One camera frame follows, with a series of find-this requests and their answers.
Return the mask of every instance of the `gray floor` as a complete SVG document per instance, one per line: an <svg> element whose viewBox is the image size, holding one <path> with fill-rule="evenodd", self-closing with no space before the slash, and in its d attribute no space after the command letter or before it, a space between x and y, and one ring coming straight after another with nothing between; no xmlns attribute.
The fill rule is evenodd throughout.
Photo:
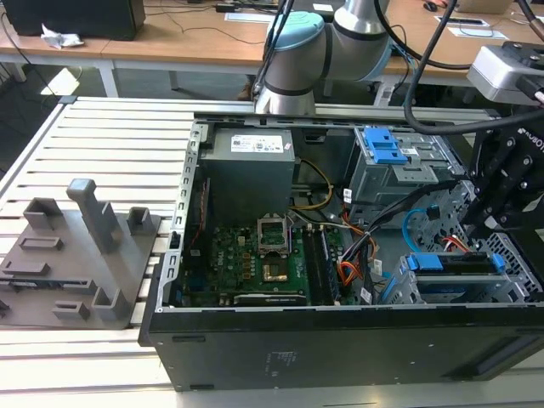
<svg viewBox="0 0 544 408"><path fill-rule="evenodd" d="M40 94L44 85L37 70L49 82L61 69L50 65L26 66L25 83L7 80L0 86L0 175L16 160L56 103L55 98L45 99ZM79 67L69 67L69 70L75 77L80 73ZM235 100L246 82L243 75L180 72L178 83L181 89L173 91L168 74L163 71L120 70L119 77L121 95L127 98ZM105 96L98 70L83 68L79 82L74 94ZM368 92L364 83L335 82L330 98L323 97L322 89L323 84L318 84L315 90L318 102L370 105L374 100L374 95ZM434 105L436 102L443 107L493 107L482 98L477 98L470 105L463 104L463 88L450 90L443 98L438 98L439 87L421 87L418 91L419 105ZM401 89L392 105L400 105L403 95L404 89Z"/></svg>

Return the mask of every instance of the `metal frame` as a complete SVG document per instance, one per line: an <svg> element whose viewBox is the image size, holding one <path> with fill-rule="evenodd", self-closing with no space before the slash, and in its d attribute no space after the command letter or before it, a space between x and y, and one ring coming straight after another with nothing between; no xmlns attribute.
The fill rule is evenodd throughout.
<svg viewBox="0 0 544 408"><path fill-rule="evenodd" d="M66 66L88 66L97 68L100 71L102 83L106 96L108 98L120 97L120 83L116 69L129 70L153 70L168 71L170 79L170 88L179 89L177 72L216 72L223 74L246 74L254 75L258 71L257 65L229 65L229 64L203 64L190 62L170 62L170 61L148 61L141 59L110 59L110 58L85 58L81 56L56 56L56 55L35 55L25 54L25 57L37 65L66 65ZM23 82L24 72L18 67L26 63L25 59L19 54L0 54L0 62L8 64L10 73L18 82ZM380 82L377 95L374 99L374 106L388 106L391 100L395 85L402 80L403 75L384 74L375 82ZM406 83L411 81L411 75L406 78ZM473 85L466 78L449 78L435 75L423 74L421 84L443 85L451 87L470 87ZM332 94L333 81L326 81L324 95L326 97Z"/></svg>

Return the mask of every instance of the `label sticker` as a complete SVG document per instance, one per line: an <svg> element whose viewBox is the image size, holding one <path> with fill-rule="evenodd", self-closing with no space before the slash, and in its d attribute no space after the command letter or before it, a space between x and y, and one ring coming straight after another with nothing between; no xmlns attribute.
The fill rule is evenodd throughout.
<svg viewBox="0 0 544 408"><path fill-rule="evenodd" d="M372 304L372 295L364 287L360 290L360 298L368 304Z"/></svg>
<svg viewBox="0 0 544 408"><path fill-rule="evenodd" d="M380 259L374 259L374 268L372 272L382 276L382 261Z"/></svg>
<svg viewBox="0 0 544 408"><path fill-rule="evenodd" d="M419 153L417 153L417 149L410 148L410 149L400 149L400 153L403 155L413 155L413 156L419 156Z"/></svg>
<svg viewBox="0 0 544 408"><path fill-rule="evenodd" d="M314 3L314 10L315 11L330 11L332 13L334 11L334 8L332 8L330 4Z"/></svg>
<svg viewBox="0 0 544 408"><path fill-rule="evenodd" d="M348 204L351 204L351 190L350 189L343 189L343 202L347 202Z"/></svg>
<svg viewBox="0 0 544 408"><path fill-rule="evenodd" d="M230 151L237 153L283 153L281 136L236 134L230 140Z"/></svg>

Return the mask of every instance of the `black computer case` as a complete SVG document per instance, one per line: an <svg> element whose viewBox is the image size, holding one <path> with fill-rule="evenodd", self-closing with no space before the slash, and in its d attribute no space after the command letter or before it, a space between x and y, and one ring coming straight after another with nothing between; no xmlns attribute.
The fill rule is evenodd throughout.
<svg viewBox="0 0 544 408"><path fill-rule="evenodd" d="M49 30L82 37L130 41L144 24L143 0L4 0L10 23L21 36Z"/></svg>

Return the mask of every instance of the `black cable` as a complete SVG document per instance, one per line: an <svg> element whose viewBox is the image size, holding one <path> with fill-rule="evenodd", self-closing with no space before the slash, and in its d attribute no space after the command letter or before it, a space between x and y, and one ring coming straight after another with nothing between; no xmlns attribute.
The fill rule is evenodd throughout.
<svg viewBox="0 0 544 408"><path fill-rule="evenodd" d="M191 28L184 28L181 24L179 24L170 14L182 14L182 13L199 13L201 11L206 11L206 10L209 10L209 9L213 9L214 6L209 6L207 8L202 8L202 9L197 9L197 10L185 10L185 11L164 11L162 13L155 13L155 14L147 14L147 15L158 15L158 14L165 14L166 16L168 16L168 18L176 25L178 26L180 29L181 29L181 32L182 34L185 34L187 31L193 31L193 30L215 30L215 31L219 31L220 33L224 34L225 36L227 37L230 37L232 38L233 40L236 40L236 41L239 41L240 43L245 43L245 44L249 44L249 45L257 45L257 44L262 44L263 41L261 42L252 42L252 41L246 41L246 40L242 40L241 38L238 38L238 37L235 37L233 36L232 34L229 34L228 32L226 31L223 31L223 30L219 30L218 28L216 27L191 27Z"/></svg>
<svg viewBox="0 0 544 408"><path fill-rule="evenodd" d="M412 48L408 47L408 44L402 42L399 36L395 34L393 29L389 25L387 19L385 18L385 15L383 15L382 7L380 6L380 0L374 0L374 9L376 10L377 18L380 20L380 23L382 23L382 26L385 29L385 31L389 34L391 38L393 38L393 41L399 44L399 47L404 49L409 55L414 57L416 60L421 60L423 58L422 55L414 51ZM428 64L432 66L436 66L437 68L442 68L444 70L451 70L451 71L466 71L470 69L470 64L468 65L446 64L443 62L433 61L431 59L428 61Z"/></svg>
<svg viewBox="0 0 544 408"><path fill-rule="evenodd" d="M466 123L462 125L450 125L450 126L429 126L420 123L412 112L412 100L414 94L416 93L416 87L423 75L423 70L425 65L428 62L430 55L433 53L434 47L438 42L442 31L444 31L448 20L450 19L451 14L455 10L457 0L450 0L448 7L444 12L442 20L439 22L439 25L436 27L427 49L423 53L422 60L417 67L416 73L411 81L410 86L408 87L408 92L406 93L405 104L404 104L404 113L406 122L418 133L422 134L440 134L440 135L460 135L465 133L474 133L482 130L491 130L498 128L506 128L514 125L519 125L523 122L531 122L544 118L544 110L533 110L531 112L503 117L502 119L494 119L484 122L473 122Z"/></svg>
<svg viewBox="0 0 544 408"><path fill-rule="evenodd" d="M403 37L404 37L404 40L405 40L405 44L407 44L408 43L408 36L406 35L405 28L400 24L391 25L392 29L395 28L395 27L399 27L402 30L402 34L403 34ZM402 87L405 84L406 78L410 74L410 61L408 60L408 55L404 54L403 57L404 57L404 61L405 61L405 64L406 64L406 73L403 76L402 80L394 86L393 92L391 93L391 96L395 95L396 92L399 90L399 88Z"/></svg>
<svg viewBox="0 0 544 408"><path fill-rule="evenodd" d="M269 70L270 62L272 61L272 57L274 56L275 52L275 45L278 43L278 39L280 38L281 32L283 31L283 27L287 22L287 19L289 18L289 14L291 13L292 5L294 4L294 0L282 0L281 5L278 6L278 12L276 13L274 17L274 22L272 26L270 27L269 36L267 37L266 45L265 45L265 57L264 62L261 65L261 67L258 70L256 80L253 83L252 87L252 97L255 94L255 87L257 84L260 84L263 78L266 77L266 73ZM279 19L280 14L283 13L283 17L281 18L280 25L278 27L278 31L275 33L275 25Z"/></svg>
<svg viewBox="0 0 544 408"><path fill-rule="evenodd" d="M17 46L17 44L15 43L14 39L9 35L8 33L8 29L6 28L6 25L4 24L3 22L3 18L4 16L7 16L6 12L3 12L2 13L2 16L0 16L0 23L2 23L2 28L3 28L3 32L6 34L6 37L8 38L9 42L11 43L11 45L13 45L17 51L19 52L20 56L23 57L23 59L26 61L26 63L30 66L34 66L29 60L28 58L26 58L26 56L23 54L23 52L20 50L20 48ZM53 89L51 89L51 87L49 86L48 82L43 79L43 76L42 74L40 74L40 72L37 70L37 68L34 66L35 70L36 70L36 74L40 77L40 79L42 80L43 84L47 87L47 89L49 89L49 91L51 91L51 94L54 95L54 97L58 100L60 100L60 98L54 94L53 92Z"/></svg>
<svg viewBox="0 0 544 408"><path fill-rule="evenodd" d="M535 13L533 13L533 10L530 9L530 5L525 0L518 0L518 5L529 22L536 19Z"/></svg>

